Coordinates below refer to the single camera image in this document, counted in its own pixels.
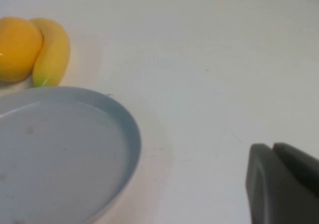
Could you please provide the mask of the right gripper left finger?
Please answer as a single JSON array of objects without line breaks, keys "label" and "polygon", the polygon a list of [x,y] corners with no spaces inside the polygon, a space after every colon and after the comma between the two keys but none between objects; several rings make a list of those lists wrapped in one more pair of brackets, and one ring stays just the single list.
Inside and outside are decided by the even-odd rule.
[{"label": "right gripper left finger", "polygon": [[250,147],[246,191],[253,224],[317,224],[319,184],[303,184],[273,147]]}]

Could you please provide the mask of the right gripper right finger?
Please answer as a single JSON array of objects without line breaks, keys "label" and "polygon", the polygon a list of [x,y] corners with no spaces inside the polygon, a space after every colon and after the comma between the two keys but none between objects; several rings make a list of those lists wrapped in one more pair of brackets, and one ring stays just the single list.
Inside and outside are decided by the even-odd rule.
[{"label": "right gripper right finger", "polygon": [[319,183],[318,159],[286,143],[275,143],[273,151],[301,183]]}]

